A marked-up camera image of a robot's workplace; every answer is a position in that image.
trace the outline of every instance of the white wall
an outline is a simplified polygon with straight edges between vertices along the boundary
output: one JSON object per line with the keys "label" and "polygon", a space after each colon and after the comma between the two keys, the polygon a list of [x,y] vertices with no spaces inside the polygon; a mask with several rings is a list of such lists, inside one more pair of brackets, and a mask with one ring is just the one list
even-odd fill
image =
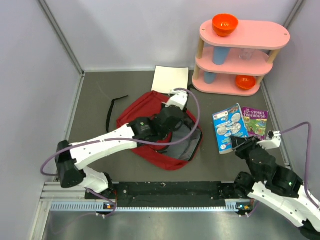
{"label": "white wall", "polygon": [[193,67],[214,15],[283,24],[296,0],[46,0],[85,70]]}
{"label": "white wall", "polygon": [[[281,128],[304,121],[312,124],[310,187],[320,199],[320,1],[308,0],[289,32],[290,42],[280,52],[265,83]],[[283,136],[294,170],[304,177],[307,127]]]}
{"label": "white wall", "polygon": [[0,32],[0,239],[25,240],[79,75],[37,1],[1,1]]}

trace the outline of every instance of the purple book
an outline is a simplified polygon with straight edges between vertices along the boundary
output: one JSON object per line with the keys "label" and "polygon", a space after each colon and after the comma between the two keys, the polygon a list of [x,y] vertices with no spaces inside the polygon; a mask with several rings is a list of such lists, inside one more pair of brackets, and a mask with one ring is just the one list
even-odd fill
{"label": "purple book", "polygon": [[268,111],[243,107],[242,114],[249,136],[256,136],[260,140],[264,140],[267,128]]}

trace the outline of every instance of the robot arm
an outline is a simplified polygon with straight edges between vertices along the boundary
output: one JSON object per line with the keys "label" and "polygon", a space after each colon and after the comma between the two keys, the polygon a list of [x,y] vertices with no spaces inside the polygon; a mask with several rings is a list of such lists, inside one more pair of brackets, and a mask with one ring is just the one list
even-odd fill
{"label": "robot arm", "polygon": [[320,211],[307,197],[303,180],[291,169],[277,165],[276,158],[266,151],[280,146],[280,133],[269,132],[262,141],[231,136],[231,142],[251,173],[240,172],[237,176],[234,190],[238,196],[258,200],[283,215],[308,239],[320,239]]}
{"label": "robot arm", "polygon": [[98,136],[85,142],[69,144],[62,141],[58,144],[58,151],[69,146],[81,145],[86,142],[97,141],[96,144],[73,148],[56,157],[55,163],[58,170],[60,185],[62,188],[82,186],[96,193],[112,191],[112,181],[107,173],[97,172],[89,167],[89,164],[107,157],[111,154],[140,147],[141,144],[123,139],[136,139],[148,142],[157,142],[164,139],[167,134],[176,130],[177,125],[184,118],[184,110],[188,101],[188,94],[179,90],[172,96],[161,112],[154,118],[138,117],[134,121],[110,133]]}

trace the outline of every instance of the book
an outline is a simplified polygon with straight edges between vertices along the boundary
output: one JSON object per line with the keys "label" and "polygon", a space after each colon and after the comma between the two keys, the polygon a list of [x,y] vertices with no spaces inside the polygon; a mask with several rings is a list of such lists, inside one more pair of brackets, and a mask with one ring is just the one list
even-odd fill
{"label": "book", "polygon": [[268,111],[243,107],[242,114],[249,136],[256,136],[260,140],[264,140],[267,128]]}
{"label": "book", "polygon": [[247,138],[244,116],[239,103],[212,115],[216,140],[220,154],[232,152],[230,136]]}
{"label": "book", "polygon": [[188,88],[188,67],[155,66],[152,91],[170,94],[176,88]]}

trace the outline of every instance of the metal floor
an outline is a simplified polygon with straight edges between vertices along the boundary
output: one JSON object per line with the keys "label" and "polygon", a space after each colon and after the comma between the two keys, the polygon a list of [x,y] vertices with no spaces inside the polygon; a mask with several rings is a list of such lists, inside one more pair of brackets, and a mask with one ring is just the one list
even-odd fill
{"label": "metal floor", "polygon": [[[138,97],[151,90],[154,72],[87,73],[82,86],[69,141],[80,142],[106,133],[105,125],[111,100],[129,97],[115,103],[110,131],[117,117]],[[266,110],[262,91],[251,97],[206,94],[192,89],[200,102],[203,142],[196,157],[177,171],[160,169],[130,150],[122,151],[93,163],[90,167],[110,174],[114,181],[234,181],[240,171],[248,171],[244,160],[233,153],[219,155],[212,114],[235,103]],[[191,99],[188,109],[196,113]],[[272,123],[268,120],[267,130]],[[284,165],[280,151],[270,151]],[[79,212],[51,212],[53,228],[57,231]],[[118,212],[103,220],[86,216],[70,225],[66,231],[53,235],[46,226],[46,240],[303,240],[299,231],[281,215],[260,204],[249,219],[225,212]]]}

